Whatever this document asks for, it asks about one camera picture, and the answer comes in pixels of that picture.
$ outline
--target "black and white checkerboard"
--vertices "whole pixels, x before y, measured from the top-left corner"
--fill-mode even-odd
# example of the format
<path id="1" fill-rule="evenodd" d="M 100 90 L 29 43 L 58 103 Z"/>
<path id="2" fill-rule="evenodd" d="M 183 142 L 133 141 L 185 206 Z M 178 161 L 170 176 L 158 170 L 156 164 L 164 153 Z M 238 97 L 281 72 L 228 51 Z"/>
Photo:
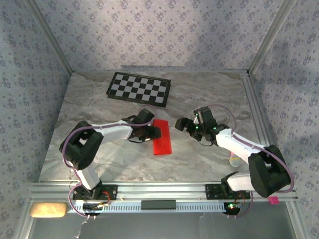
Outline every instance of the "black and white checkerboard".
<path id="1" fill-rule="evenodd" d="M 116 72 L 106 92 L 108 98 L 165 107 L 170 80 Z"/>

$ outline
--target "table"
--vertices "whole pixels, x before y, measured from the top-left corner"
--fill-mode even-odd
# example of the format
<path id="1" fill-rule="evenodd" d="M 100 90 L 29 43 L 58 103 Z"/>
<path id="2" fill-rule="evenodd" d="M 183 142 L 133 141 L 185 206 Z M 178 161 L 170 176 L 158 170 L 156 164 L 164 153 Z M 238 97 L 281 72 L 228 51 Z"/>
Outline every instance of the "table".
<path id="1" fill-rule="evenodd" d="M 117 140 L 100 146 L 94 167 L 102 181 L 220 181 L 225 175 L 248 171 L 229 164 L 230 152 L 217 146 L 204 147 L 186 132 L 174 128 L 176 119 L 193 118 L 193 110 L 213 103 L 224 104 L 236 116 L 237 132 L 258 142 L 256 129 L 239 73 L 218 72 L 131 72 L 171 80 L 166 108 L 158 119 L 169 122 L 172 155 L 154 156 L 153 143 Z M 75 179 L 62 163 L 59 146 L 82 120 L 102 124 L 136 115 L 141 104 L 108 99 L 106 90 L 114 72 L 73 73 L 42 168 L 41 180 Z M 234 126 L 230 115 L 212 108 L 218 123 Z"/>

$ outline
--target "red foam block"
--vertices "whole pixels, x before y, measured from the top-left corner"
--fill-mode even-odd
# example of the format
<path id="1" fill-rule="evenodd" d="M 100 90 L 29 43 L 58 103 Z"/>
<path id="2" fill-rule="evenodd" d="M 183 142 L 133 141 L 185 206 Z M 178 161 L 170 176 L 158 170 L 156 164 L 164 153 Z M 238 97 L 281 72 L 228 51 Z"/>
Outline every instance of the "red foam block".
<path id="1" fill-rule="evenodd" d="M 154 155 L 172 154 L 168 121 L 156 119 L 153 125 L 160 128 L 161 138 L 153 140 Z"/>

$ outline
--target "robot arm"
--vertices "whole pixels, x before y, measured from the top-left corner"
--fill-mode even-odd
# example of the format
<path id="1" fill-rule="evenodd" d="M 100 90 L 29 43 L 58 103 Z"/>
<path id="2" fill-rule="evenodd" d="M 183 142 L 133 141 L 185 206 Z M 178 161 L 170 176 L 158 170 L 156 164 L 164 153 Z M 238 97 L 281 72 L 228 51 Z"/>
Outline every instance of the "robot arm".
<path id="1" fill-rule="evenodd" d="M 74 167 L 87 196 L 96 199 L 101 193 L 102 182 L 92 163 L 100 145 L 117 139 L 130 139 L 133 137 L 138 137 L 140 142 L 160 138 L 161 132 L 158 127 L 150 125 L 134 126 L 146 124 L 153 117 L 154 115 L 151 112 L 142 109 L 137 116 L 131 116 L 118 122 L 97 125 L 81 121 L 75 126 L 71 133 L 81 127 L 92 127 L 92 129 L 75 133 L 68 141 L 65 150 L 66 160 Z M 65 140 L 60 145 L 60 152 L 62 152 L 64 143 Z"/>
<path id="2" fill-rule="evenodd" d="M 291 178 L 284 167 L 273 157 L 258 149 L 265 149 L 285 162 L 276 146 L 265 147 L 255 144 L 233 133 L 227 125 L 217 124 L 209 107 L 199 108 L 194 111 L 194 114 L 196 115 L 194 121 L 180 118 L 176 121 L 175 128 L 180 131 L 186 128 L 190 136 L 196 140 L 201 141 L 204 137 L 212 145 L 235 153 L 249 165 L 249 173 L 235 172 L 222 179 L 225 194 L 227 191 L 256 191 L 262 197 L 267 198 L 290 184 Z"/>

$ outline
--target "patterned wallpaper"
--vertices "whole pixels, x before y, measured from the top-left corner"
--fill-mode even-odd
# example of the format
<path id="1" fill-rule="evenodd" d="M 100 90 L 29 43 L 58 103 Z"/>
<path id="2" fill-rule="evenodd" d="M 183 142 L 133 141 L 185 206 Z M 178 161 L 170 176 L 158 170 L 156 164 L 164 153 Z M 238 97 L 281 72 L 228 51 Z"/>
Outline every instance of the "patterned wallpaper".
<path id="1" fill-rule="evenodd" d="M 39 0 L 75 71 L 247 69 L 282 0 Z"/>
<path id="2" fill-rule="evenodd" d="M 23 1 L 0 2 L 0 238 L 38 180 L 68 77 Z"/>
<path id="3" fill-rule="evenodd" d="M 297 1 L 255 73 L 314 238 L 319 238 L 319 2 Z"/>

